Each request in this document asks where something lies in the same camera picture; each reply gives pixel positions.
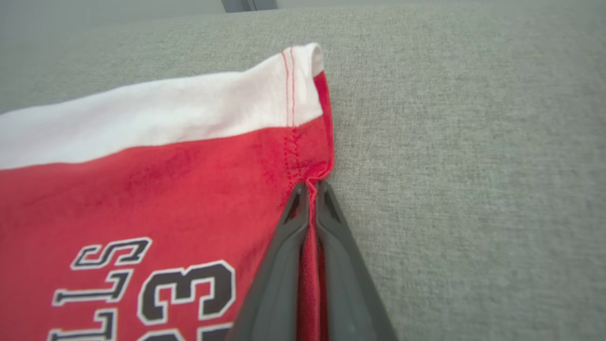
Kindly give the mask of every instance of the red garment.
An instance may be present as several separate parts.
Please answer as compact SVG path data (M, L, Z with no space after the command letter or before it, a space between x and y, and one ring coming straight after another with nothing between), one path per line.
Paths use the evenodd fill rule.
M333 167L321 64L310 44L1 115L1 339L221 340L294 185L314 217ZM320 338L310 221L299 340Z

